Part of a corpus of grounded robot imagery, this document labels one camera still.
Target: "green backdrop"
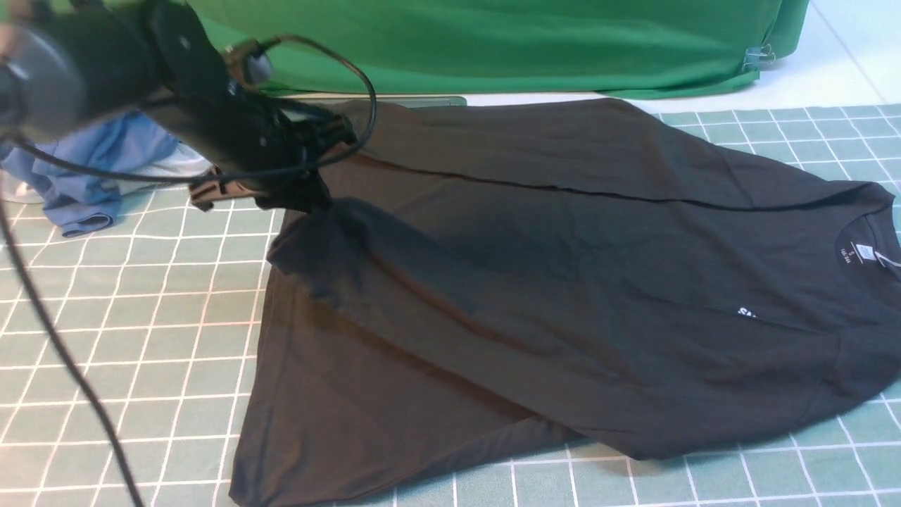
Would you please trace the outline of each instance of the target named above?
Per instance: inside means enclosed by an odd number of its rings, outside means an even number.
[[[760,76],[751,48],[793,52],[809,0],[189,0],[213,43],[295,32],[362,67],[383,94],[724,93]],[[359,93],[301,47],[272,53],[280,86]]]

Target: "green grid mat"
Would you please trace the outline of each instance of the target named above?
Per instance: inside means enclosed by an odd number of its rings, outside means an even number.
[[[901,106],[659,117],[714,143],[901,195]],[[120,224],[73,240],[61,239],[40,207],[9,209],[148,505],[225,507],[256,364],[262,259],[281,213],[238,201],[204,214],[185,203],[181,189],[136,195]],[[895,220],[901,226],[901,202]],[[0,271],[0,506],[128,505],[102,432],[5,258]],[[841,418],[756,446],[650,463],[582,443],[359,505],[901,507],[900,419],[901,383]]]

